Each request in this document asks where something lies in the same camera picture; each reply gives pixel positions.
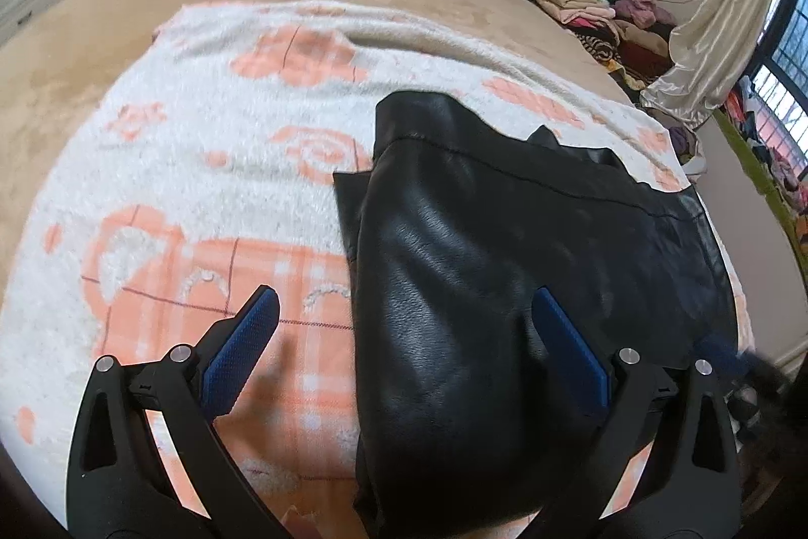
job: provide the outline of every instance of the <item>tan bedsheet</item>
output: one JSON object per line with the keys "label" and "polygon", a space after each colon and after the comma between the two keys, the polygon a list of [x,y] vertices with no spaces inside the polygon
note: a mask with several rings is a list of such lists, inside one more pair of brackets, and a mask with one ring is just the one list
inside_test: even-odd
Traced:
{"label": "tan bedsheet", "polygon": [[[65,0],[0,47],[0,288],[28,209],[55,159],[152,31],[183,4],[219,0]],[[228,0],[295,1],[295,0]],[[628,103],[578,41],[525,0],[338,0],[409,10],[525,56]]]}

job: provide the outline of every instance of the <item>pile of clothes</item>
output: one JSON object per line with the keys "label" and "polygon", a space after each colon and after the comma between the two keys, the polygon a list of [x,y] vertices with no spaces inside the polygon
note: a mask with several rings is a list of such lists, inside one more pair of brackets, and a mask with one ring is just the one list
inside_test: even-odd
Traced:
{"label": "pile of clothes", "polygon": [[[723,110],[774,183],[794,220],[805,217],[808,215],[808,184],[800,181],[789,160],[777,149],[769,147],[758,134],[754,104],[750,103],[752,95],[749,77],[744,76],[730,90]],[[808,244],[803,253],[808,255]]]}
{"label": "pile of clothes", "polygon": [[640,91],[673,66],[668,49],[676,18],[656,0],[535,0],[571,31],[640,105]]}

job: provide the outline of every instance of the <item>red fabric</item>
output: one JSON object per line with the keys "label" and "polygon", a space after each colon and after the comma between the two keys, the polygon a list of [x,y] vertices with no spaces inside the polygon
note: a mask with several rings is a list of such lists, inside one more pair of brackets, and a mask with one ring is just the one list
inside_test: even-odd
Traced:
{"label": "red fabric", "polygon": [[593,24],[588,19],[584,19],[583,17],[575,17],[570,23],[567,24],[568,26],[579,26],[581,28],[594,28],[596,29],[597,26]]}
{"label": "red fabric", "polygon": [[724,106],[730,118],[734,119],[735,122],[743,121],[743,107],[741,106],[741,100],[738,98],[737,92],[730,90],[730,93],[726,96]]}
{"label": "red fabric", "polygon": [[668,58],[657,56],[656,53],[650,52],[632,41],[621,42],[618,50],[626,67],[648,79],[659,78],[673,66]]}

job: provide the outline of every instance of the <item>white satin curtain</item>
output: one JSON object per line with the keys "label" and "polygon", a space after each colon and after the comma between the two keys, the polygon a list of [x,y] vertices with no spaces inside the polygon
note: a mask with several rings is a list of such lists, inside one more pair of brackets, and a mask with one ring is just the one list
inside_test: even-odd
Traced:
{"label": "white satin curtain", "polygon": [[754,52],[772,0],[704,0],[671,33],[674,67],[642,91],[646,104],[696,128],[741,76]]}

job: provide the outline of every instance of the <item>metal screw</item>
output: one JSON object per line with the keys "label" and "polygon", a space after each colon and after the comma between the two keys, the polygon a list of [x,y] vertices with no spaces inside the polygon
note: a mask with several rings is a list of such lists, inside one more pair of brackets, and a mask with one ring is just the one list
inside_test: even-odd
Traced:
{"label": "metal screw", "polygon": [[115,360],[111,356],[103,356],[95,362],[95,369],[98,372],[106,372],[115,365]]}
{"label": "metal screw", "polygon": [[169,354],[171,360],[177,364],[182,364],[189,356],[191,356],[191,348],[187,345],[177,345]]}
{"label": "metal screw", "polygon": [[634,348],[623,348],[617,353],[617,356],[620,357],[624,364],[629,364],[629,366],[640,363],[640,353]]}
{"label": "metal screw", "polygon": [[713,366],[709,361],[700,359],[696,361],[696,370],[698,370],[698,372],[700,372],[702,375],[709,375],[713,371]]}

